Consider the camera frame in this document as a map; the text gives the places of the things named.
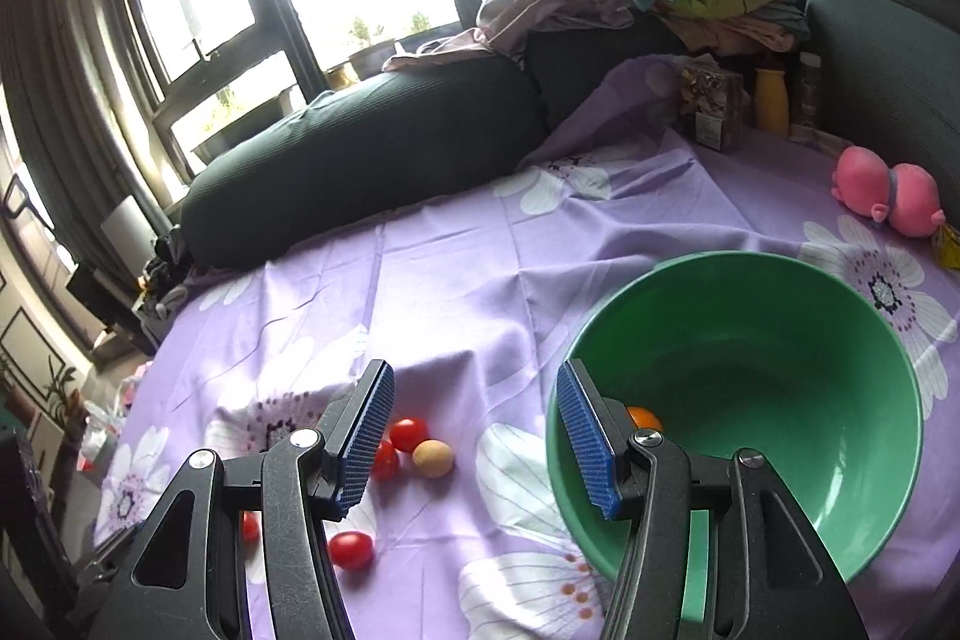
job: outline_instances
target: gray curtain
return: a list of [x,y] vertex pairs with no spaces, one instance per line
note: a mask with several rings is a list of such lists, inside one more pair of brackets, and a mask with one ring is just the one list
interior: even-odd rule
[[79,261],[131,290],[100,225],[131,195],[110,138],[77,0],[0,0],[0,80],[23,160]]

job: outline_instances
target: pink pig toy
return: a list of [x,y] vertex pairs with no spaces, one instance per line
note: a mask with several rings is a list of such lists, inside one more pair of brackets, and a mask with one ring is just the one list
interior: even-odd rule
[[888,169],[877,153],[847,148],[833,172],[833,196],[858,215],[877,223],[889,220],[904,237],[929,237],[947,222],[937,183],[913,164]]

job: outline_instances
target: green bowl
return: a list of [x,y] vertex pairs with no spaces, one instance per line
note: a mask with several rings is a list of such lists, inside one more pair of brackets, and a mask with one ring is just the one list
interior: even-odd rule
[[[913,367],[870,303],[814,266],[737,252],[664,263],[597,311],[568,357],[685,450],[766,453],[847,581],[904,512],[923,434]],[[615,579],[629,522],[589,503],[556,399],[546,448],[566,525]],[[701,621],[707,514],[693,516],[683,617]]]

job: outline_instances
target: purple tablecloth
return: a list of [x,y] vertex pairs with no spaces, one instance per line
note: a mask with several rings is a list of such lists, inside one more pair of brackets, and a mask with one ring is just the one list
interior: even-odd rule
[[[733,155],[690,145],[664,128],[676,100],[671,60],[625,63],[518,175],[316,237],[200,292],[143,381],[98,538],[146,517],[193,450],[259,451],[314,423],[382,357],[397,372],[395,414],[425,418],[457,468],[372,482],[330,525],[376,540],[373,569],[341,581],[357,637],[592,640],[608,584],[565,530],[545,468],[557,366],[587,313],[655,263],[779,253],[861,290],[917,370],[919,480],[853,583],[871,637],[899,636],[960,549],[960,395],[947,393],[960,371],[957,280],[926,242],[845,212],[826,157],[760,132]],[[271,637],[256,546],[248,579],[254,633]]]

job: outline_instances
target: silver bolt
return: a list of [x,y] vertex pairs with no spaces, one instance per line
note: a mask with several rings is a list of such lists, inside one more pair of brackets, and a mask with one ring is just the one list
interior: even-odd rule
[[213,463],[213,453],[210,451],[197,451],[190,454],[190,466],[194,469],[205,469]]
[[767,459],[763,456],[763,453],[760,451],[755,451],[753,448],[744,448],[740,451],[740,455],[737,457],[740,459],[740,463],[745,467],[750,467],[751,469],[757,469],[757,467],[762,467],[767,462]]
[[316,429],[297,429],[290,435],[290,444],[295,448],[309,448],[317,443],[320,434]]
[[637,429],[634,432],[634,442],[646,448],[656,448],[664,441],[664,436],[656,429]]

